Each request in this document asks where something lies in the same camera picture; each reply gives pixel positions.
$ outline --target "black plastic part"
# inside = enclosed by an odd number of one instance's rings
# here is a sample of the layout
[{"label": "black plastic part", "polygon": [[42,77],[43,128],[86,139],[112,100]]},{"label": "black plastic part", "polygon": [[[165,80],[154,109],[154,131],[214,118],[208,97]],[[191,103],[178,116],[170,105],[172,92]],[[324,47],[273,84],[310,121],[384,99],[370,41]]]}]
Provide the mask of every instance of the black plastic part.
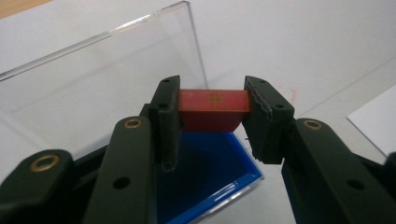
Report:
[{"label": "black plastic part", "polygon": [[297,223],[395,223],[396,202],[333,130],[297,119],[282,175]]},{"label": "black plastic part", "polygon": [[253,156],[266,164],[280,164],[283,160],[281,135],[294,121],[294,107],[267,81],[246,77],[251,112],[242,121]]},{"label": "black plastic part", "polygon": [[156,223],[150,129],[144,117],[117,123],[83,223]]},{"label": "black plastic part", "polygon": [[163,79],[148,107],[151,121],[156,162],[161,162],[165,171],[172,171],[177,165],[178,145],[182,122],[178,115],[178,93],[180,77]]},{"label": "black plastic part", "polygon": [[44,150],[25,159],[0,188],[0,223],[62,223],[75,181],[67,151]]}]

